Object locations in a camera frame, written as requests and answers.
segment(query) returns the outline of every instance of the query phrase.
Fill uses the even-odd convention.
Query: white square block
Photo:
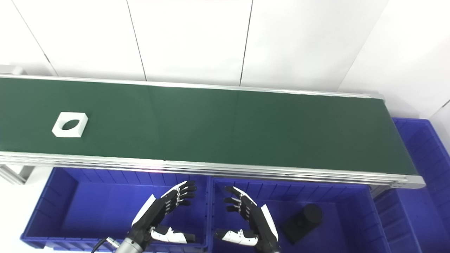
[[[74,128],[63,130],[64,124],[71,120],[79,120],[78,125]],[[83,134],[87,120],[88,118],[85,113],[61,112],[53,126],[52,132],[56,137],[80,138]]]

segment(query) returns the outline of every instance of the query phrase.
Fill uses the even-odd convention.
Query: white wall
[[[148,81],[238,86],[251,0],[128,0]]]
[[[13,0],[56,72],[144,80],[125,0]]]
[[[0,0],[0,64],[21,66],[30,75],[55,75],[10,0]]]
[[[390,0],[339,87],[377,92],[396,117],[429,118],[450,99],[450,2]]]
[[[445,107],[440,108],[431,116],[430,121],[447,152],[450,153],[450,103],[447,103]]]
[[[242,86],[336,91],[387,0],[254,0]]]

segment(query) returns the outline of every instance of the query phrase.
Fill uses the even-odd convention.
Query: oval hole
[[[72,128],[76,127],[78,125],[78,123],[80,123],[79,119],[72,119],[70,121],[67,121],[63,126],[63,130],[72,129]]]

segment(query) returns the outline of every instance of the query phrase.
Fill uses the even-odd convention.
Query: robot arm
[[[238,212],[248,221],[251,230],[218,229],[214,236],[224,241],[253,246],[257,253],[280,253],[278,233],[267,206],[258,207],[247,193],[234,186],[226,186],[225,190],[237,197],[224,198],[225,203],[232,204],[227,206],[227,211]]]
[[[195,235],[173,230],[160,223],[176,207],[189,206],[191,202],[187,199],[195,197],[196,190],[195,181],[184,181],[159,199],[151,195],[134,218],[131,230],[116,253],[142,253],[153,240],[184,244],[195,242]]]

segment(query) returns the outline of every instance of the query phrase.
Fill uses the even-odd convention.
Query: cable
[[[100,246],[102,246],[102,244],[106,242],[106,239],[107,238],[103,238],[99,242],[97,242],[97,244],[92,248],[92,251],[90,253],[94,253],[95,251],[97,251],[97,249],[99,249]]]

